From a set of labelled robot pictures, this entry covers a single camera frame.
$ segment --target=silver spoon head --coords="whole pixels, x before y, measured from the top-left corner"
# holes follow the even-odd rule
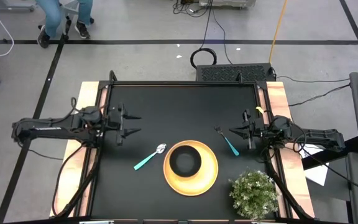
[[[163,144],[160,144],[155,151],[157,153],[161,154],[164,152],[165,148],[167,148],[167,144],[163,143]]]

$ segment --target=black bowl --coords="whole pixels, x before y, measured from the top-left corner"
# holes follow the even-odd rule
[[[169,158],[172,171],[180,177],[191,177],[201,167],[201,156],[191,146],[179,146],[173,150]]]

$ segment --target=teal spoon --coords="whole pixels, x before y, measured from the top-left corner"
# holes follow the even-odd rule
[[[225,135],[223,134],[223,131],[221,129],[220,126],[215,126],[214,127],[215,131],[218,132],[218,134],[220,134],[224,140],[226,140],[226,142],[229,144],[231,151],[233,151],[234,155],[238,156],[239,155],[239,151],[237,151],[237,149],[229,142],[229,140],[225,137]]]
[[[153,152],[153,154],[147,156],[147,158],[145,158],[144,160],[142,160],[140,163],[138,163],[136,166],[134,166],[135,170],[140,169],[144,164],[146,164],[146,162],[148,162],[151,158],[153,158],[153,156],[155,156],[157,153],[161,154],[164,152],[165,148],[167,148],[167,144],[160,144],[157,149],[155,150],[155,152]]]

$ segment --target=sneaker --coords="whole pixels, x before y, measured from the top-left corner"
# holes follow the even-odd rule
[[[45,32],[45,26],[41,27],[41,32],[40,35],[37,38],[37,42],[38,44],[42,47],[42,48],[47,48],[49,46],[49,36],[48,34]]]
[[[86,29],[85,24],[77,22],[77,24],[75,25],[75,30],[77,30],[77,32],[80,34],[80,37],[82,39],[91,38],[90,33],[88,33],[88,30]]]

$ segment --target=green leaves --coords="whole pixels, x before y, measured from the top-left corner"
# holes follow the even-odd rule
[[[234,199],[233,207],[242,217],[261,220],[266,214],[278,210],[277,193],[273,180],[261,171],[244,172],[232,183],[229,196]]]

